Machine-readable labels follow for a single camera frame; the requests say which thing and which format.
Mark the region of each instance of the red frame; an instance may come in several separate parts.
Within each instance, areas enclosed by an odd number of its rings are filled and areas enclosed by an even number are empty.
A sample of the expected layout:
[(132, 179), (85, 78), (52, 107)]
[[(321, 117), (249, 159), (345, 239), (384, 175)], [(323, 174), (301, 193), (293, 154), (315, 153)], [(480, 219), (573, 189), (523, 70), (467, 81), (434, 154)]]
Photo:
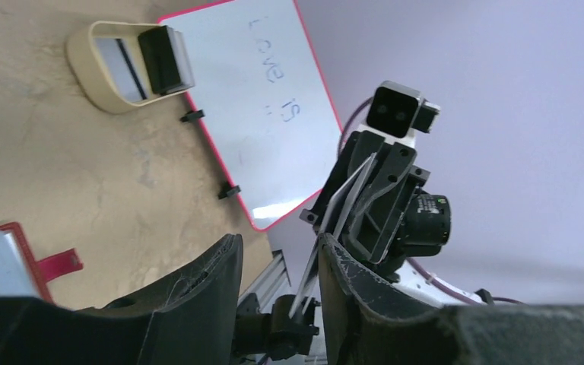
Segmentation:
[[(202, 9), (205, 9), (205, 8), (210, 8), (210, 7), (215, 6), (215, 5), (222, 5), (222, 4), (225, 4), (225, 3), (228, 3), (228, 2), (232, 2), (232, 1), (235, 1), (235, 0), (221, 0), (219, 2), (212, 2), (212, 3), (209, 3), (209, 4), (200, 5), (200, 6), (197, 6), (197, 7), (194, 7), (194, 8), (190, 8), (190, 9), (178, 11), (176, 13), (167, 14), (167, 15), (164, 15), (164, 16), (160, 17), (160, 19), (158, 19), (157, 22), (160, 24), (163, 21), (165, 21), (166, 19), (170, 19), (172, 17), (177, 17), (179, 15), (192, 13), (193, 11), (198, 11), (198, 10), (202, 10)], [(301, 26), (303, 26), (303, 32), (306, 34), (306, 38), (308, 39), (308, 44), (310, 46), (310, 51), (313, 54), (314, 62), (316, 63), (316, 68), (317, 68), (317, 70), (319, 70), (319, 75), (321, 76), (321, 82), (323, 83), (323, 87), (325, 88), (325, 93), (328, 95), (328, 100), (330, 100), (330, 106), (332, 107), (332, 111), (335, 113), (335, 118), (337, 119), (337, 125), (338, 125), (339, 129), (343, 132), (344, 128), (341, 125), (341, 121), (339, 120), (339, 115), (337, 114), (337, 110), (335, 109), (335, 104), (332, 102), (332, 97), (330, 96), (330, 92), (328, 91), (328, 88), (325, 86), (325, 78), (323, 77), (323, 72), (321, 71), (321, 67), (319, 67), (319, 62), (317, 61), (317, 58), (316, 58), (316, 53), (314, 51), (314, 46), (312, 45), (312, 41), (310, 41), (310, 38), (308, 36), (308, 30), (306, 28), (305, 22), (303, 21), (303, 17), (301, 16), (301, 12), (299, 11), (299, 4), (298, 4), (297, 0), (294, 0), (294, 6), (297, 8), (297, 14), (299, 15), (299, 19), (301, 20)], [(197, 108), (195, 107), (195, 103), (193, 102), (193, 99), (191, 98), (191, 95), (189, 95), (189, 93), (185, 93), (185, 97), (186, 97), (187, 101), (189, 102), (189, 105), (191, 106), (191, 108), (193, 110), (197, 110)], [(227, 170), (227, 166), (225, 166), (225, 163), (223, 162), (223, 159), (221, 158), (221, 155), (218, 153), (218, 149), (216, 148), (216, 145), (214, 144), (214, 140), (211, 139), (211, 135), (209, 134), (209, 131), (207, 130), (207, 127), (205, 127), (205, 123), (204, 123), (204, 120), (203, 119), (200, 119), (200, 126), (202, 127), (202, 132), (205, 134), (205, 137), (209, 141), (209, 144), (211, 146), (211, 149), (214, 152), (214, 156), (216, 157), (216, 160), (218, 160), (218, 162), (221, 164), (221, 167), (223, 169), (223, 173), (227, 177), (227, 181), (232, 186), (235, 186), (236, 184), (232, 180), (232, 177), (229, 174), (229, 171)], [(245, 212), (245, 215), (247, 216), (247, 218), (249, 220), (249, 223), (252, 225), (252, 228), (254, 230), (258, 231), (258, 232), (265, 232), (265, 231), (269, 230), (270, 228), (272, 228), (274, 225), (278, 224), (284, 218), (288, 217), (297, 208), (299, 208), (302, 205), (305, 205), (310, 199), (314, 198), (320, 192), (321, 192), (321, 189), (319, 189), (317, 192), (315, 192), (314, 194), (312, 194), (310, 197), (308, 197), (306, 200), (304, 200), (297, 207), (295, 207), (294, 209), (290, 210), (289, 212), (287, 212), (286, 214), (284, 214), (282, 217), (278, 218), (274, 223), (272, 223), (269, 226), (267, 226), (266, 228), (262, 228), (262, 229), (261, 228), (257, 228), (256, 225), (254, 224), (254, 220), (252, 219), (252, 216), (249, 214), (249, 211), (247, 210), (247, 206), (245, 205), (245, 202), (243, 201), (243, 198), (240, 196), (240, 194), (237, 194), (236, 196), (238, 198), (238, 202), (240, 203), (240, 206), (243, 208), (243, 211)]]
[(54, 303), (50, 296), (48, 286), (46, 285), (46, 280), (44, 279), (41, 270), (37, 267), (37, 261), (28, 246), (28, 241), (26, 240), (21, 225), (18, 222), (6, 223), (0, 225), (0, 230), (14, 235), (14, 242), (17, 244), (19, 252), (21, 252), (21, 255), (24, 258), (26, 269), (28, 274), (30, 274), (30, 277), (33, 279), (37, 291), (39, 291), (39, 294), (46, 302)]

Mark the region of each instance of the whiteboard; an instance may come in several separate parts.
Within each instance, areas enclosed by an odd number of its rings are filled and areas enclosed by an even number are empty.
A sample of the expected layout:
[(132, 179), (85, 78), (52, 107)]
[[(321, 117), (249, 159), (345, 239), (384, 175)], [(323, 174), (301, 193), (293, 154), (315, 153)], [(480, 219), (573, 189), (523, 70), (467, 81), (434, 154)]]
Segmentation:
[(322, 187), (341, 126), (294, 0), (233, 0), (159, 20), (182, 32), (188, 91), (257, 230)]

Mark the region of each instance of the red strap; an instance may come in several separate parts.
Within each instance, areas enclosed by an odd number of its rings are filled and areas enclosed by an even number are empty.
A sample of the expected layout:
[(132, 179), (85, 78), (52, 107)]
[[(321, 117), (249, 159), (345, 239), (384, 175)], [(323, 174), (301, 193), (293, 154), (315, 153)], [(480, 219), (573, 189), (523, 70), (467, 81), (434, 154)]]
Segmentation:
[(48, 256), (36, 262), (36, 266), (41, 270), (41, 274), (46, 280), (46, 283), (62, 275), (70, 274), (71, 272), (84, 268), (84, 264), (81, 263), (75, 249)]

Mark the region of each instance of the white wall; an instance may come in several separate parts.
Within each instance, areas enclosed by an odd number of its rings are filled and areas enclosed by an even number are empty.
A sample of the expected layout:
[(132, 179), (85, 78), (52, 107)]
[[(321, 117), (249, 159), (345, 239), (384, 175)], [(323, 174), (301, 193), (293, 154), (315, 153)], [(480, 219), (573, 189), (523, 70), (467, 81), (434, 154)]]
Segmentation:
[[(584, 302), (584, 1), (299, 3), (342, 120), (386, 79), (443, 108), (417, 164), (452, 237), (421, 262), (469, 290)], [(309, 252), (289, 220), (273, 245)]]

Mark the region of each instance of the wooden tabletop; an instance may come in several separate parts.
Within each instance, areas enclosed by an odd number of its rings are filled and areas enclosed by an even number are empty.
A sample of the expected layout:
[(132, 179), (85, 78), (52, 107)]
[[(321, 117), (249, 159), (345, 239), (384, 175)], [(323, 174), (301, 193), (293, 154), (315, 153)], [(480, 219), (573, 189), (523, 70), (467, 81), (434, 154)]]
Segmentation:
[(196, 125), (173, 97), (98, 110), (65, 60), (97, 20), (153, 22), (200, 2), (0, 1), (0, 221), (19, 221), (37, 259), (75, 247), (84, 270), (49, 284), (60, 305), (102, 306), (192, 261), (225, 233), (245, 242), (244, 289), (271, 260)]

